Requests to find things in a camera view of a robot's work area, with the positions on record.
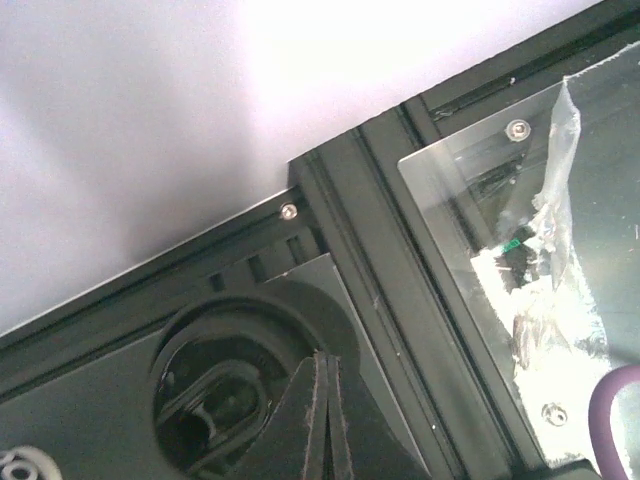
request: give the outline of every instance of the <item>black plastic part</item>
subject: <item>black plastic part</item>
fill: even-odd
[[[206,358],[207,362],[216,365],[216,362],[224,360],[219,358],[216,350],[223,348],[224,342],[238,341],[249,342],[244,348],[242,364],[250,365],[259,374],[256,391],[260,391],[262,384],[267,386],[269,393],[263,402],[265,405],[277,405],[280,401],[281,390],[278,389],[280,393],[273,391],[271,384],[285,381],[300,361],[313,355],[314,351],[338,355],[345,368],[359,371],[360,349],[349,318],[328,295],[309,285],[278,278],[261,285],[256,291],[221,293],[185,307],[163,330],[163,340],[150,373],[151,396],[148,402],[155,404],[154,423],[160,448],[174,466],[190,475],[200,472],[211,474],[212,471],[229,468],[262,427],[262,417],[252,421],[247,418],[243,420],[245,428],[225,432],[219,444],[207,446],[205,437],[189,450],[184,448],[186,442],[180,436],[182,423],[179,416],[191,415],[195,411],[201,403],[197,400],[200,398],[198,395],[202,395],[208,386],[199,379],[215,370],[215,367],[203,364],[202,347],[207,343],[211,345],[207,348],[211,353]],[[256,348],[264,353],[250,355]],[[164,394],[161,396],[160,386],[167,372],[180,370],[171,365],[177,361],[178,355],[183,360],[189,352],[193,352],[193,359],[185,365],[190,370],[188,378],[182,382],[183,385],[179,380],[173,381],[173,389],[181,393],[172,398],[166,398]],[[265,363],[265,356],[271,359],[271,367]],[[194,391],[192,387],[196,383],[201,386]]]
[[[322,352],[301,362],[271,421],[230,476],[319,478],[429,479],[393,437],[359,375]]]
[[[411,153],[402,125],[393,129],[392,123],[389,116],[369,122],[383,127],[374,145],[373,136],[359,135],[365,125],[294,161],[300,185],[374,344],[395,351],[402,373],[389,370],[392,353],[383,356],[387,375],[434,478],[508,478],[539,468],[543,462],[531,436],[521,434],[518,449],[508,440],[518,429],[526,432],[524,422],[473,323],[466,338],[456,331],[381,182],[374,152],[393,152],[398,159]],[[483,351],[483,363],[467,353],[471,340],[478,344],[476,357]],[[483,376],[493,372],[491,388],[474,371],[479,365]],[[511,430],[488,397],[500,390],[504,408],[513,409]]]
[[[323,255],[307,262],[256,290],[281,281],[283,286],[289,281],[304,283],[340,306],[358,335],[360,374],[367,388],[395,437],[422,463],[331,257]],[[318,310],[318,321],[325,323],[321,305],[310,303]],[[161,335],[157,331],[131,341],[2,402],[0,448],[36,445],[52,455],[65,480],[131,478],[131,472],[140,480],[184,480],[185,475],[171,467],[154,440],[149,370],[157,358]]]
[[[280,218],[284,203],[295,219]],[[260,283],[249,258],[270,279],[324,252],[300,192],[288,191],[0,338],[0,401],[161,330],[216,291]]]

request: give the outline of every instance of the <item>bolt head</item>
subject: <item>bolt head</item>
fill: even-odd
[[[531,126],[525,120],[512,120],[505,133],[512,142],[521,142],[531,134]]]
[[[293,220],[298,216],[298,208],[293,203],[286,203],[280,207],[280,218]]]

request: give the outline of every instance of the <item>white surface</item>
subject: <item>white surface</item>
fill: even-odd
[[[0,0],[0,334],[594,0]]]

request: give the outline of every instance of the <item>metal frame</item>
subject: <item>metal frame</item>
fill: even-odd
[[[638,39],[639,19],[637,4],[603,2],[292,164],[435,478],[545,464],[500,375],[507,342],[482,338],[490,310],[472,316],[463,302],[397,163],[614,54]]]

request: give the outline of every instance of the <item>wire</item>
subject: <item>wire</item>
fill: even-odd
[[[591,395],[589,434],[604,480],[628,480],[613,440],[611,408],[618,392],[635,382],[640,382],[640,365],[620,367],[602,377]]]

